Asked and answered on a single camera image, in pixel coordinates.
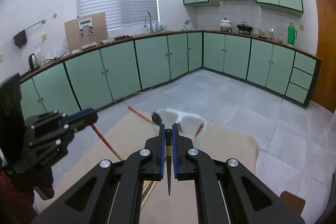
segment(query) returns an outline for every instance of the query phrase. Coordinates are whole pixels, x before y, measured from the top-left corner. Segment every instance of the metal bolt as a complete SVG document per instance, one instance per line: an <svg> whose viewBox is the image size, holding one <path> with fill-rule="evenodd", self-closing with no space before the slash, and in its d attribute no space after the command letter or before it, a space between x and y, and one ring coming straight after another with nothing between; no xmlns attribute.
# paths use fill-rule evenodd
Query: metal bolt
<svg viewBox="0 0 336 224"><path fill-rule="evenodd" d="M228 165L232 166L232 167L236 167L238 165L238 161L236 159L230 159L228 161Z"/></svg>
<svg viewBox="0 0 336 224"><path fill-rule="evenodd" d="M111 165L111 162L109 160L102 160L100 163L99 163L99 166L102 167L102 168L107 168Z"/></svg>
<svg viewBox="0 0 336 224"><path fill-rule="evenodd" d="M141 156L148 156L151 152L148 149L142 149L140 150Z"/></svg>
<svg viewBox="0 0 336 224"><path fill-rule="evenodd" d="M191 148L188 150L188 154L191 156L196 156L198 154L198 150L196 148Z"/></svg>

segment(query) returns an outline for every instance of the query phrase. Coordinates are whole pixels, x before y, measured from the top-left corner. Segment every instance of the faucet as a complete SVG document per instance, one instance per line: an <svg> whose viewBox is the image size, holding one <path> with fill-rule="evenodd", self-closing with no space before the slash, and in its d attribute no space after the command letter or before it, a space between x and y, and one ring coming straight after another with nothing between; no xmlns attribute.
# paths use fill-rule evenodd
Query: faucet
<svg viewBox="0 0 336 224"><path fill-rule="evenodd" d="M152 17L151 17L151 13L150 12L146 12L146 14L145 14L145 24L143 26L147 27L147 24L146 24L147 14L149 14L149 22L150 22L150 25L151 25L151 27L149 28L149 30L150 30L150 33L152 33L153 32L153 27L152 27Z"/></svg>

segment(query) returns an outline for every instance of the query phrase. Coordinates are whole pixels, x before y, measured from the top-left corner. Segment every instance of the green thermos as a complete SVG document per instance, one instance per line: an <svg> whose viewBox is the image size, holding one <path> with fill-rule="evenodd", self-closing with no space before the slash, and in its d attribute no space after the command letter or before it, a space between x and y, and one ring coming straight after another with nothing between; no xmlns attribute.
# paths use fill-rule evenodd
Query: green thermos
<svg viewBox="0 0 336 224"><path fill-rule="evenodd" d="M288 26L287 43L294 46L294 41L296 37L297 37L297 31L295 30L295 27L293 26L293 23L291 22L291 24L289 24Z"/></svg>

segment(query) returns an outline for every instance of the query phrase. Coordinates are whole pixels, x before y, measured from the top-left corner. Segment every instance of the tiled floor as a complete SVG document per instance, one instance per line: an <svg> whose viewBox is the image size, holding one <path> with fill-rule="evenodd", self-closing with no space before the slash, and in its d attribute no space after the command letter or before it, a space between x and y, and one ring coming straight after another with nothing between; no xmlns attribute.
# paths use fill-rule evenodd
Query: tiled floor
<svg viewBox="0 0 336 224"><path fill-rule="evenodd" d="M251 85L199 70L100 111L96 126L101 133L128 113L126 104L147 112L166 107L196 112L253 136L261 148L258 178L277 195L287 190L305 199L302 217L307 224L324 210L336 167L336 122L316 103L303 109ZM91 128L75 136L69 154L53 167L54 185L97 140Z"/></svg>

